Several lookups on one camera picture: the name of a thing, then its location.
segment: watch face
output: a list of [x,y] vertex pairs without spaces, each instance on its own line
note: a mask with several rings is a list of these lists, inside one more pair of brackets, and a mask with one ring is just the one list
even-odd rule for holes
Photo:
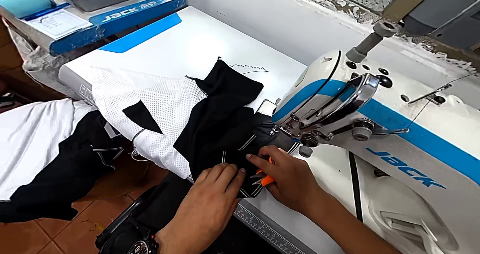
[[145,241],[140,240],[130,247],[128,254],[149,254],[148,245]]

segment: wristwatch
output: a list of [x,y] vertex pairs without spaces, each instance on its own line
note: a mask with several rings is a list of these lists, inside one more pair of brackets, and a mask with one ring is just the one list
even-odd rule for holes
[[155,241],[155,235],[151,235],[136,241],[127,254],[157,254],[159,246],[159,243]]

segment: ruler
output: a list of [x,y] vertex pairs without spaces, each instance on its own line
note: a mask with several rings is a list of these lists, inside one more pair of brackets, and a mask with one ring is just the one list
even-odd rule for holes
[[279,226],[279,224],[245,199],[242,199],[238,203],[233,215],[243,221],[245,225],[264,238],[272,246],[276,247],[281,253],[316,254],[315,251]]

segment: blue stripe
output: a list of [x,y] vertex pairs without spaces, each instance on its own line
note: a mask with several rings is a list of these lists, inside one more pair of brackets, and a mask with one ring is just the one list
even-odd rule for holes
[[167,29],[170,29],[171,27],[180,24],[181,22],[182,20],[180,19],[179,15],[177,13],[174,13],[160,19],[155,23],[152,23],[126,36],[123,36],[122,38],[115,40],[99,49],[115,53],[123,53],[147,41],[148,39],[166,31]]
[[[332,81],[335,82],[332,83],[332,86],[330,86],[328,90],[324,91],[324,88],[326,88],[327,85],[329,85]],[[342,90],[345,87],[346,83],[339,80],[330,80],[327,85],[325,85],[325,87],[320,90],[319,94],[333,97],[336,95],[336,93],[338,93],[338,91]],[[308,96],[304,97],[303,95],[300,95],[297,97],[297,95],[295,95],[292,98],[295,99],[294,101],[291,102],[291,99],[286,103],[289,104],[289,106],[291,106],[292,108],[283,111],[283,116],[291,112],[293,108],[297,107],[307,98]],[[399,137],[403,138],[404,140],[408,141],[412,145],[418,147],[419,149],[428,153],[439,161],[449,165],[450,167],[454,168],[455,170],[459,171],[460,173],[480,185],[480,162],[474,156],[464,152],[463,150],[454,146],[448,141],[431,133],[429,130],[423,128],[417,123],[411,123],[411,120],[409,118],[403,116],[395,110],[388,108],[387,106],[381,104],[375,99],[370,99],[370,101],[368,101],[358,111],[387,129],[400,129],[406,128],[408,126],[410,132],[407,134],[399,134]],[[272,120],[274,122],[276,121],[274,120],[274,116],[276,116],[278,112],[275,113],[272,117]]]
[[[286,102],[285,105],[281,109],[275,112],[272,116],[272,121],[277,122],[285,117],[287,114],[293,111],[299,104],[303,103],[303,101],[307,100],[311,97],[317,90],[320,88],[327,79],[320,79],[310,83],[303,87],[300,91],[297,92],[290,100]],[[343,88],[345,87],[345,82],[332,79],[321,88],[321,90],[317,93],[320,95],[328,95],[328,96],[335,96],[337,95]]]

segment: hand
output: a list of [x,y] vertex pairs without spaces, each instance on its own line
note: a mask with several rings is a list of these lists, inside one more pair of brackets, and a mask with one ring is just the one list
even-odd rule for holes
[[[273,163],[263,159],[271,157]],[[308,218],[318,211],[326,211],[326,203],[333,197],[320,188],[307,162],[295,158],[276,146],[262,147],[258,156],[247,154],[247,159],[275,182],[266,187],[272,196],[285,206]]]
[[204,170],[172,221],[157,233],[159,254],[197,254],[211,245],[237,207],[236,197],[244,178],[245,170],[237,173],[234,164],[222,163]]

